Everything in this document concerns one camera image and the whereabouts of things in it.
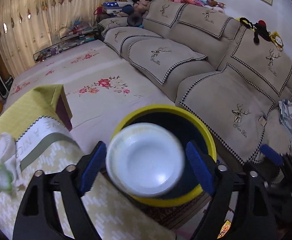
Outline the yellow rimmed black trash bin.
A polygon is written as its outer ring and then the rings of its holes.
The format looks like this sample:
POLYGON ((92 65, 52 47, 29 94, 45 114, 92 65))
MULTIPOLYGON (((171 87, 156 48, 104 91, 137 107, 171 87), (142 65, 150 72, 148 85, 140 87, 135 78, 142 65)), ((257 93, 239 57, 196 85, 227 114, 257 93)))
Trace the yellow rimmed black trash bin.
MULTIPOLYGON (((212 135, 206 125, 192 113, 171 105, 149 105, 126 115, 117 125, 113 135, 117 135, 127 126, 139 123, 159 125, 177 137, 183 148, 190 141, 195 141, 197 148, 217 160, 217 150, 212 135)), ((167 193, 159 197, 138 197, 128 195, 136 201, 155 207, 175 207, 186 204, 204 192, 196 175, 200 171, 193 168, 188 159, 180 181, 167 193)))

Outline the crumpled bottle with green label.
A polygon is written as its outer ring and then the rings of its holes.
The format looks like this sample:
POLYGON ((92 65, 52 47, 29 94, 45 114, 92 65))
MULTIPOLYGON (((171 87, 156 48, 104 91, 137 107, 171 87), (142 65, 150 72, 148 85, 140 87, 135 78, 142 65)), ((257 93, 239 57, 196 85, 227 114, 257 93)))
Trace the crumpled bottle with green label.
POLYGON ((0 190, 12 192, 21 178, 15 139, 8 133, 0 135, 0 190))

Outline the floral pink floor mat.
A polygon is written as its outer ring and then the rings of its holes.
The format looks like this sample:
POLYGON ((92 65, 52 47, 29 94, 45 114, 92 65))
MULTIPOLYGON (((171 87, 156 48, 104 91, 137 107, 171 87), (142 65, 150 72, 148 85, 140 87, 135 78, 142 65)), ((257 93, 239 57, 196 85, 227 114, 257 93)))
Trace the floral pink floor mat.
POLYGON ((148 105, 173 102, 147 77, 101 41, 70 49, 17 76, 5 103, 29 90, 62 84, 73 117, 71 136, 85 153, 99 140, 109 143, 121 120, 148 105))

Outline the beige sofa with deer covers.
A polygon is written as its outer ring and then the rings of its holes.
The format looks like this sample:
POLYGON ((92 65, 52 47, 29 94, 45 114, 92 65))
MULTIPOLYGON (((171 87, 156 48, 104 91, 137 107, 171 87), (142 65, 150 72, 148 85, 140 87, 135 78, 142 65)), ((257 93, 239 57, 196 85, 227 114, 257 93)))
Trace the beige sofa with deer covers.
POLYGON ((264 160, 262 145, 292 151, 279 103, 292 99, 292 59, 234 18, 155 0, 141 28, 127 18, 99 23, 105 44, 209 129, 217 151, 239 163, 264 160))

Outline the yellow monkey plush toy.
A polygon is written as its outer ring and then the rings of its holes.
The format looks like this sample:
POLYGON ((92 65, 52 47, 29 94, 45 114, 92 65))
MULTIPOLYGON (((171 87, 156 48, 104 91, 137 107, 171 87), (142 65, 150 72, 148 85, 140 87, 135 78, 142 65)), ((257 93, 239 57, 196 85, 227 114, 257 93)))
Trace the yellow monkey plush toy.
POLYGON ((273 33, 270 34, 271 41, 273 44, 276 46, 278 51, 283 50, 283 40, 281 36, 278 34, 277 31, 274 31, 273 33))

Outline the low shelf with books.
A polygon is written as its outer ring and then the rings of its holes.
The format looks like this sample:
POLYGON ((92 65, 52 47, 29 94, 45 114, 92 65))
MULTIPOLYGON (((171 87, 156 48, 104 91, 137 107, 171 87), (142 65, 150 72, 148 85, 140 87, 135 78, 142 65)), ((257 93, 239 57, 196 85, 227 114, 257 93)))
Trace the low shelf with books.
POLYGON ((96 36, 98 36, 97 27, 88 27, 77 34, 67 35, 66 37, 62 38, 60 42, 34 53, 34 62, 43 62, 48 58, 58 55, 66 50, 94 41, 96 40, 96 36))

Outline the black red plush toy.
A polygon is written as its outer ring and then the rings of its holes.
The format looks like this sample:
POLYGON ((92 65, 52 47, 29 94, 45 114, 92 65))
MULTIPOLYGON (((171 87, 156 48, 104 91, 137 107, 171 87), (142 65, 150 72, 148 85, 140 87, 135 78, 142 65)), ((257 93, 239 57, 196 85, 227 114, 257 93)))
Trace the black red plush toy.
POLYGON ((239 22, 244 25, 247 29, 254 32, 254 44, 260 43, 260 37, 267 42, 271 42, 270 33, 267 30, 267 25, 263 20, 259 20, 257 23, 253 24, 245 17, 240 17, 239 22))

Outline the beige patterned curtain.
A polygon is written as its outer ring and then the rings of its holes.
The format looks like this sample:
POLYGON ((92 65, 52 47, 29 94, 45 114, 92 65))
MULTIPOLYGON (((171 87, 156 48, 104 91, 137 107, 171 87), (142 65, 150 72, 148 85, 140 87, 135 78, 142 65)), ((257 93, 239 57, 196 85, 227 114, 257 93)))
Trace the beige patterned curtain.
POLYGON ((75 21, 94 23, 95 11, 111 0, 0 0, 0 55, 16 77, 35 65, 34 53, 61 39, 75 21))

